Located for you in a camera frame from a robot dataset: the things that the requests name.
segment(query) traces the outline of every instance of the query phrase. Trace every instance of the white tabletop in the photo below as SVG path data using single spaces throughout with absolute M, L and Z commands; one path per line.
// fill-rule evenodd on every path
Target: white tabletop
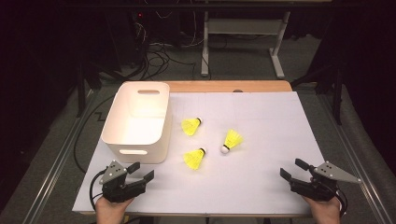
M 308 205 L 279 175 L 282 167 L 294 178 L 309 181 L 310 174 L 294 165 L 294 160 L 323 163 L 296 92 L 183 92 L 171 93 L 170 99 L 173 127 L 167 158 L 160 164 L 142 164 L 128 175 L 127 183 L 155 171 L 147 192 L 138 196 L 127 212 L 152 216 L 310 216 Z M 187 136 L 180 122 L 195 117 L 203 122 L 194 136 Z M 219 149 L 229 129 L 238 131 L 244 142 L 222 154 Z M 199 147 L 207 153 L 194 171 L 184 163 L 183 153 Z M 92 211 L 90 183 L 114 159 L 112 151 L 99 140 L 73 211 Z M 101 187 L 96 181 L 93 195 L 100 193 Z

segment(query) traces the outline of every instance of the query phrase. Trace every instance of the shuttlecock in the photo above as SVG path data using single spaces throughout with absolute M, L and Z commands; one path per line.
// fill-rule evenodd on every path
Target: shuttlecock
M 205 154 L 206 152 L 203 148 L 198 148 L 184 153 L 183 159 L 192 170 L 197 170 Z
M 183 119 L 183 121 L 181 121 L 181 128 L 186 135 L 192 136 L 193 134 L 195 134 L 195 131 L 197 131 L 200 124 L 201 120 L 199 118 Z
M 221 147 L 220 151 L 222 153 L 228 153 L 231 148 L 236 147 L 243 140 L 244 140 L 244 138 L 238 132 L 236 132 L 233 129 L 230 129 L 227 132 L 227 136 L 225 138 L 224 145 Z

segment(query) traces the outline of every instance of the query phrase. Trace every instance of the white plastic bin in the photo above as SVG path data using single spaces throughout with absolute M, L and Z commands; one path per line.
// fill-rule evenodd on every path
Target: white plastic bin
M 108 113 L 102 140 L 122 162 L 165 160 L 172 128 L 169 86 L 163 82 L 124 82 Z

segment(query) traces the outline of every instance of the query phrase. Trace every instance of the hand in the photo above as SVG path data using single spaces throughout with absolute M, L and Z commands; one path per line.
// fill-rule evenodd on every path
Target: hand
M 96 201 L 97 224 L 120 224 L 125 214 L 125 209 L 134 199 L 123 203 L 111 203 L 106 198 L 100 197 Z
M 303 199 L 311 206 L 312 216 L 317 224 L 339 224 L 340 202 L 333 197 L 328 202 L 317 202 L 303 196 Z

